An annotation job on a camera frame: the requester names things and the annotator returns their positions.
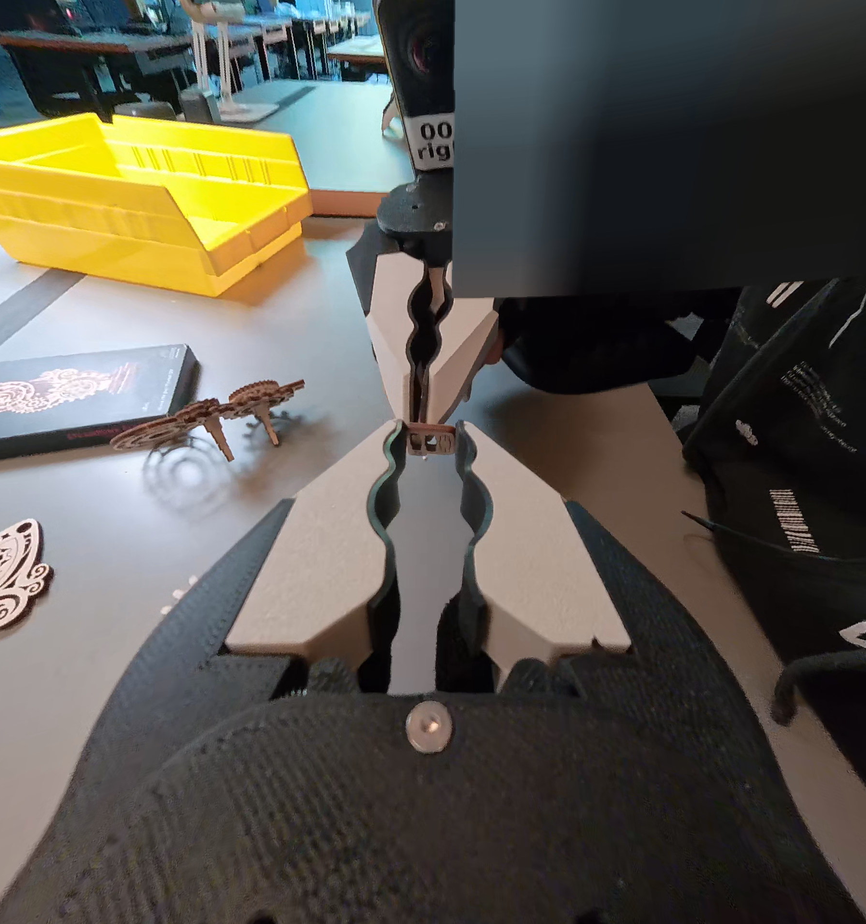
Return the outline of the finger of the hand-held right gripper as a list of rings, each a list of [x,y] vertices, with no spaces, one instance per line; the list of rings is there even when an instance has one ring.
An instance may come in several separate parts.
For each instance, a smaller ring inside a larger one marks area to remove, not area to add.
[[[427,423],[444,423],[467,397],[471,381],[496,341],[498,313],[493,297],[457,296],[452,264],[444,271],[449,308],[437,321],[437,348],[427,365]]]
[[[393,416],[415,422],[416,373],[409,348],[416,332],[414,294],[424,281],[424,265],[406,253],[376,259],[366,324]]]

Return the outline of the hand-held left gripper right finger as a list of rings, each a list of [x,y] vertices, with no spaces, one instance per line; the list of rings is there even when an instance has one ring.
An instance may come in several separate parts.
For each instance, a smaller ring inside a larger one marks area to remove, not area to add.
[[[469,422],[458,423],[461,513],[473,532],[459,598],[462,640],[503,682],[521,661],[554,666],[632,639],[568,504]]]

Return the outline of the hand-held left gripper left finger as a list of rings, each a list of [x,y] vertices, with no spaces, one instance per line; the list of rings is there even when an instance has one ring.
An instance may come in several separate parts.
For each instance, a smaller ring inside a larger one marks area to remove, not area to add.
[[[231,654],[359,669],[389,649],[400,602],[388,527],[405,436],[402,421],[387,422],[297,492],[225,639]]]

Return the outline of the small wooden connector piece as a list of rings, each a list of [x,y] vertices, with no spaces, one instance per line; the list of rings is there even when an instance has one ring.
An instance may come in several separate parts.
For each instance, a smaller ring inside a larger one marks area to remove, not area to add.
[[[451,456],[456,450],[457,432],[447,424],[405,422],[406,451],[411,456]]]

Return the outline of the person's right forearm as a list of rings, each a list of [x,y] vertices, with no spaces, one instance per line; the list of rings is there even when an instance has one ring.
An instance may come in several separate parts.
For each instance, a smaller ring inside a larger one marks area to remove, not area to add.
[[[554,395],[679,376],[715,357],[740,294],[729,287],[500,299],[500,357],[526,385]]]

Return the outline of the wood-edged grey table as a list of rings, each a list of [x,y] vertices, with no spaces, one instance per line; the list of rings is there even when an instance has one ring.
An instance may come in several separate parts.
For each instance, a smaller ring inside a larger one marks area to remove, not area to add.
[[[254,128],[291,136],[314,215],[373,218],[390,191],[414,179],[401,124],[381,128],[390,91],[384,84],[274,79],[235,98],[278,106]]]

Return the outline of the wooden gear assembly with pegs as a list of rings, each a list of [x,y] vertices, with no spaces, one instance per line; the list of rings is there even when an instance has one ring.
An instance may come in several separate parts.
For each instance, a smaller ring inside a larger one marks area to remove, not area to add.
[[[283,405],[305,387],[303,379],[281,385],[275,380],[262,380],[233,391],[229,400],[216,398],[195,401],[176,413],[152,422],[145,422],[118,433],[110,442],[116,451],[160,449],[185,441],[191,432],[202,426],[215,440],[227,461],[234,460],[231,447],[223,432],[223,420],[254,417],[265,428],[272,445],[280,445],[273,425],[273,408]]]

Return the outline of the person's black printed hoodie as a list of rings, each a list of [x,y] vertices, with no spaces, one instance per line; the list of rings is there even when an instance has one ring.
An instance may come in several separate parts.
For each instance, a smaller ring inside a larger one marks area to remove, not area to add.
[[[866,277],[744,289],[684,443],[704,525],[783,664],[866,787]]]

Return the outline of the black puzzle box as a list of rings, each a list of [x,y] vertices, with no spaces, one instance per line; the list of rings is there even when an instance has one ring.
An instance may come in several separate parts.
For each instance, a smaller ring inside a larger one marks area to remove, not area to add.
[[[0,461],[107,445],[194,400],[186,345],[0,362]]]

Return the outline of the yellow plastic bin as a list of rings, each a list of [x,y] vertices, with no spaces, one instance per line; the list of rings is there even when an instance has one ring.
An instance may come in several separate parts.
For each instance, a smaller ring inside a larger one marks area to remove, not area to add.
[[[0,246],[24,263],[215,297],[310,215],[289,135],[93,113],[0,129]]]

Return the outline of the ornate wooden teardrop piece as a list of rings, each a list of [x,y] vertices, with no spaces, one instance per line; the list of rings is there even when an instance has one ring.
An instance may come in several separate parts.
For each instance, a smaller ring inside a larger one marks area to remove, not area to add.
[[[0,530],[0,631],[27,616],[49,587],[54,572],[42,561],[43,544],[33,518]]]

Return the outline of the dark wooden table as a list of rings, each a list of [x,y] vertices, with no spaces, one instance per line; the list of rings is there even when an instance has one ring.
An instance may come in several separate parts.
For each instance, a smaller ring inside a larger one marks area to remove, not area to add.
[[[187,35],[100,31],[81,36],[0,31],[35,110],[45,117],[93,112],[108,122],[120,104],[145,96],[181,112],[188,86]]]

